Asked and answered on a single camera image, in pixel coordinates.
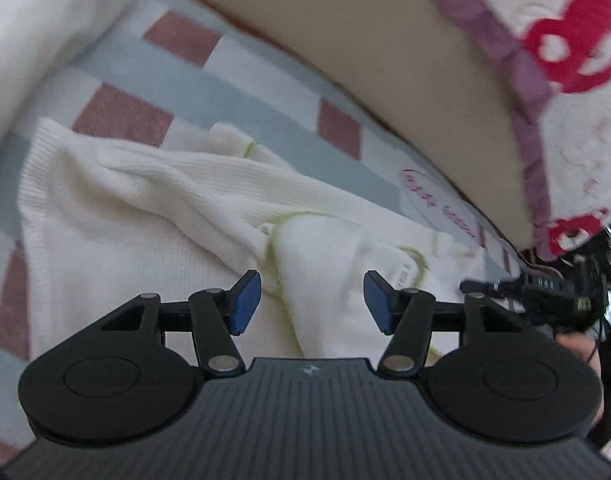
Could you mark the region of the person's right hand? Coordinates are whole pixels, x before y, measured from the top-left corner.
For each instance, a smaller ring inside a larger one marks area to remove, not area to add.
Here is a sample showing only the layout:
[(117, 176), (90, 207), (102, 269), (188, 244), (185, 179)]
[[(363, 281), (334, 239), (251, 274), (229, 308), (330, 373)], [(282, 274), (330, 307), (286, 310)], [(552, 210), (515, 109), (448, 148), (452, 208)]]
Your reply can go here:
[(556, 335), (555, 341), (580, 358), (597, 377), (601, 377), (601, 359), (595, 339), (580, 333), (567, 333)]

